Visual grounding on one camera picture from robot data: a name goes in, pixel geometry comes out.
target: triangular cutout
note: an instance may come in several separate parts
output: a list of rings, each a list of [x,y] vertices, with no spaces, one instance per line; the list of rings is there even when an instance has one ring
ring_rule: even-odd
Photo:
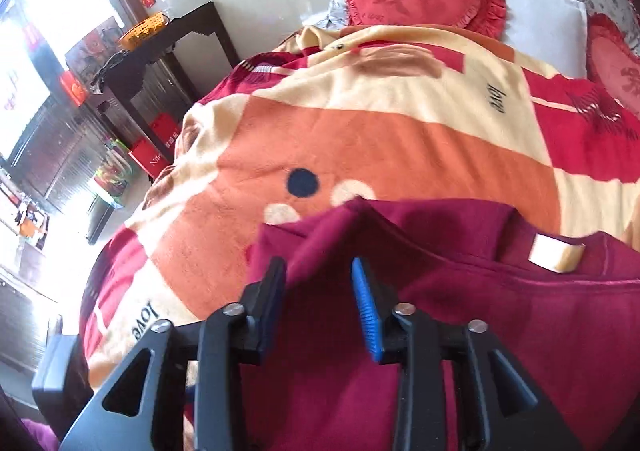
[[[106,411],[121,413],[127,417],[138,414],[150,362],[151,351],[147,348],[140,350],[102,401],[102,407]]]
[[[536,407],[538,399],[500,350],[489,352],[489,364],[505,418]]]

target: bed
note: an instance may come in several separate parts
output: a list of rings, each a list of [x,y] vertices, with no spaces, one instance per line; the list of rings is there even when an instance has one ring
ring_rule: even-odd
[[[581,1],[638,50],[629,0]],[[354,196],[480,198],[546,233],[630,240],[640,122],[599,86],[479,34],[348,27],[345,12],[332,0],[325,25],[338,30],[295,32],[187,114],[175,163],[92,270],[92,386],[156,319],[194,322],[236,300],[261,223]]]

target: maroon shirt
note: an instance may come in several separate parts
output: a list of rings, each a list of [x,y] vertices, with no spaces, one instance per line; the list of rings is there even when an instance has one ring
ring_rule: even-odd
[[[596,450],[640,391],[640,253],[605,234],[579,241],[570,274],[528,261],[538,231],[510,206],[482,200],[367,202],[262,228],[250,280],[287,260],[276,342],[242,381],[252,443],[270,450],[390,449],[398,370],[367,353],[350,264],[435,319],[487,321]]]

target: red box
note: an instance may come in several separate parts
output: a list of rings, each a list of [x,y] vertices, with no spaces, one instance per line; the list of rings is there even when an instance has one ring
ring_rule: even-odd
[[[149,126],[169,149],[174,146],[175,139],[180,135],[180,126],[175,124],[174,120],[166,113],[159,114]],[[160,176],[165,167],[169,166],[165,158],[158,153],[156,147],[146,138],[137,141],[129,155],[153,180]]]

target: white pillow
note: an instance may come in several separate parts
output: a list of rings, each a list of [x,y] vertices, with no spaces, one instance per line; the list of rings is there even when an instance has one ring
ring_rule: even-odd
[[[587,76],[587,9],[574,0],[506,0],[501,41],[552,65],[562,75]]]

